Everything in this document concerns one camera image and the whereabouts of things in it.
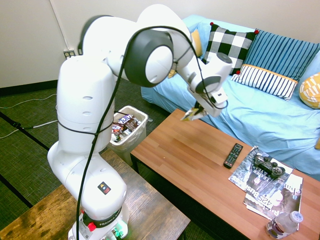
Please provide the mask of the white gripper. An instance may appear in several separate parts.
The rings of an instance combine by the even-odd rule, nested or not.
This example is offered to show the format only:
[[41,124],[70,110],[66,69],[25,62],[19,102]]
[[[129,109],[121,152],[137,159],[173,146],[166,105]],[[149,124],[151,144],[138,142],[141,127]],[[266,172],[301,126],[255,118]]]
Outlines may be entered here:
[[227,107],[227,94],[223,88],[206,93],[195,93],[190,87],[187,90],[196,99],[190,114],[193,118],[217,117]]

